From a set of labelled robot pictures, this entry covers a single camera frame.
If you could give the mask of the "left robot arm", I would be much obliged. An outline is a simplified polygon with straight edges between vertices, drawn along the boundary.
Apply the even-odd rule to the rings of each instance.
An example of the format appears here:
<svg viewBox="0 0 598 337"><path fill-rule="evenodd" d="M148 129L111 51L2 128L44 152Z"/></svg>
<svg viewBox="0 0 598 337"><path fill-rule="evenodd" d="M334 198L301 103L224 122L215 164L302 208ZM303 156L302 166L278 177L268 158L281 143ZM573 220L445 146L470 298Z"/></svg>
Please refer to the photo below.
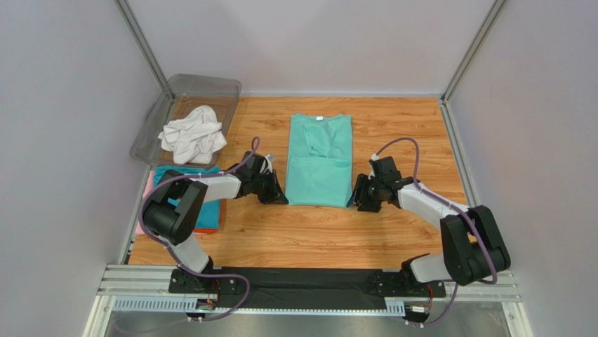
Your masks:
<svg viewBox="0 0 598 337"><path fill-rule="evenodd" d="M218 173L184 174L168 170L143 199L138 211L142 231L171 254L177 267L170 290L216 291L220 276L213 272L212 258L201 248L195 227L205 203L239 199L250 194L261 204L287 204L270 156L254 151L240 163Z"/></svg>

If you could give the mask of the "teal green t shirt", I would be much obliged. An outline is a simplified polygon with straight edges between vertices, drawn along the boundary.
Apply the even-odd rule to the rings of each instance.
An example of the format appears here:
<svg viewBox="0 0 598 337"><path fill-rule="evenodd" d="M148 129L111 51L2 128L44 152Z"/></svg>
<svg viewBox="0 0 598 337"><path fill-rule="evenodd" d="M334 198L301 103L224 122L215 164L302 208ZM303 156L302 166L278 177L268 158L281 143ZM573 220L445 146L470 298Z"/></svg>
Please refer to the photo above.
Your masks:
<svg viewBox="0 0 598 337"><path fill-rule="evenodd" d="M285 195L292 206L345 208L352 195L352 118L294 114Z"/></svg>

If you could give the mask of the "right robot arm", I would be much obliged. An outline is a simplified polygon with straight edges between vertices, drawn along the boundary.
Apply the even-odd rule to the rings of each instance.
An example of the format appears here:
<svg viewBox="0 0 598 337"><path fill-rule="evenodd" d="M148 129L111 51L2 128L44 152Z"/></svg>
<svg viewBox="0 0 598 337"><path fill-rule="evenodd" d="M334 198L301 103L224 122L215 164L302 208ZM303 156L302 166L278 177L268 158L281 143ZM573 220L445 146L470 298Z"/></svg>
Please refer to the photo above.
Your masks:
<svg viewBox="0 0 598 337"><path fill-rule="evenodd" d="M416 214L441 235L441 253L416 256L401 264L407 281L492 284L499 272L510 268L510 254L488 207L452 202L417 178L404 177L392 157L372 159L370 165L369 174L358 175L348 206L377 213L388 203Z"/></svg>

